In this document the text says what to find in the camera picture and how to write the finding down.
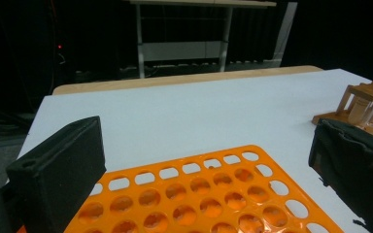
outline white table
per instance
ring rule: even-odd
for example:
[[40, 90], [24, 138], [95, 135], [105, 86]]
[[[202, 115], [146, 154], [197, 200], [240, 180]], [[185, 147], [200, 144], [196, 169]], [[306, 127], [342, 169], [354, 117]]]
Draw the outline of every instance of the white table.
[[334, 111], [343, 70], [47, 96], [20, 155], [64, 125], [100, 116], [108, 171], [255, 144], [345, 231], [359, 219], [308, 166], [314, 115]]

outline wooden test tube holder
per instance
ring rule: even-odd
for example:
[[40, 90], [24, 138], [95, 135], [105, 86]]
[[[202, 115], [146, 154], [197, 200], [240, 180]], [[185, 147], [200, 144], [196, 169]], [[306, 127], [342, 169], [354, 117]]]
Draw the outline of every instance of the wooden test tube holder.
[[[346, 108], [351, 95], [353, 95], [354, 97], [351, 100], [348, 108]], [[328, 114], [323, 114], [323, 115], [316, 115], [313, 117], [312, 122], [314, 124], [317, 124], [320, 118], [330, 118], [330, 119], [335, 119], [335, 120], [348, 123], [348, 116], [358, 98], [363, 98], [368, 101], [373, 101], [373, 83], [361, 83], [360, 85], [348, 85], [341, 99], [341, 102], [338, 105], [337, 111], [328, 113]], [[373, 127], [365, 127], [364, 130], [370, 134], [373, 134]]]

